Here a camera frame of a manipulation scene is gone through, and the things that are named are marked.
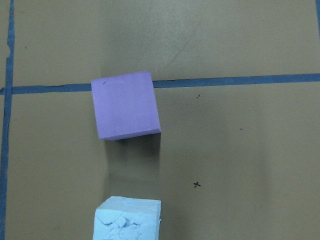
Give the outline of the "blue tape strip right vertical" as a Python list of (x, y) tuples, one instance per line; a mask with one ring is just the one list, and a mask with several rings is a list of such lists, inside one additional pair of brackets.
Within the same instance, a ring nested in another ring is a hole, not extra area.
[(12, 92), (14, 76), (14, 51), (15, 51), (15, 2), (9, 2), (7, 46), (9, 49), (5, 66), (4, 106), (2, 122), (2, 138), (0, 153), (0, 239), (5, 239), (7, 187), (9, 166), (9, 130), (12, 111)]

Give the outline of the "purple foam block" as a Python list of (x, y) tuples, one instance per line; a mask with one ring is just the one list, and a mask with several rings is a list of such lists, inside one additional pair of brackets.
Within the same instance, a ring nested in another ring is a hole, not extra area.
[(91, 93), (99, 139), (116, 141), (161, 132), (149, 71), (94, 79)]

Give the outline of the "blue tape strip crosswise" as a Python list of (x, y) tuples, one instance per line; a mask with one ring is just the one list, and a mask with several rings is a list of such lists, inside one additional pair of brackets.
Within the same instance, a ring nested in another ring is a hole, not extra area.
[[(282, 83), (304, 83), (318, 82), (319, 73), (308, 74), (284, 74), (284, 75), (261, 75), (261, 76), (238, 76), (238, 77), (216, 77), (216, 78), (193, 78), (193, 79), (171, 79), (156, 80), (153, 87), (156, 89), (166, 88), (190, 88), (190, 87), (214, 87), (235, 85), (258, 85), (258, 84), (282, 84)], [(13, 95), (40, 94), (40, 93), (69, 93), (90, 92), (90, 83), (75, 83), (64, 85), (29, 85), (14, 86), (11, 89)]]

